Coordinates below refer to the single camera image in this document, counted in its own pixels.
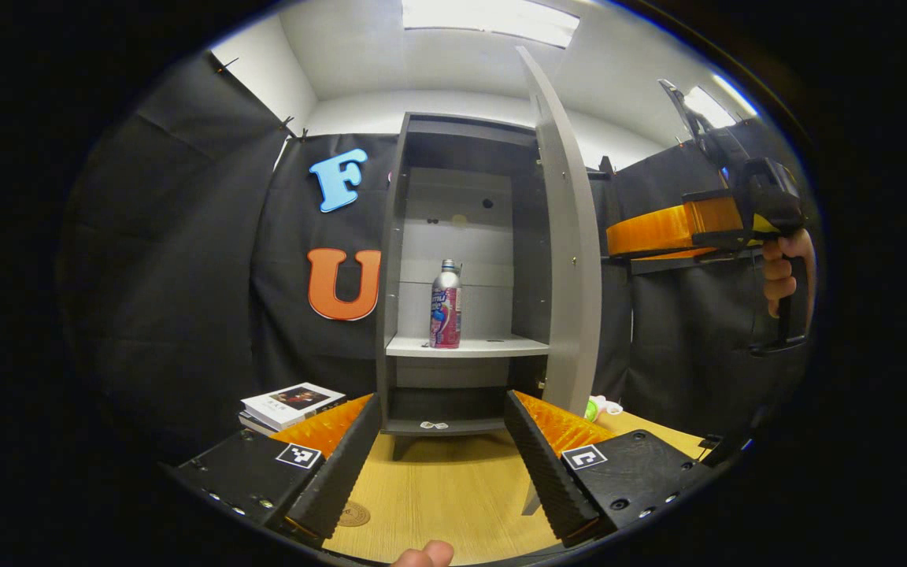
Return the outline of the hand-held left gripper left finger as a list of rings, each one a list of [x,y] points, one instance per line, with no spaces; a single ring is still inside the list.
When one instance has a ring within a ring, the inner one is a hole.
[[[163,469],[243,523],[303,544],[335,534],[380,431],[378,395],[325,410],[275,435],[241,430]]]

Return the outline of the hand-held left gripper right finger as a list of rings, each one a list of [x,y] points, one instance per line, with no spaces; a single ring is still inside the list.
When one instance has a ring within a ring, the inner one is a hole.
[[[644,428],[612,433],[523,392],[507,392],[504,415],[565,547],[639,530],[716,477],[715,467]]]

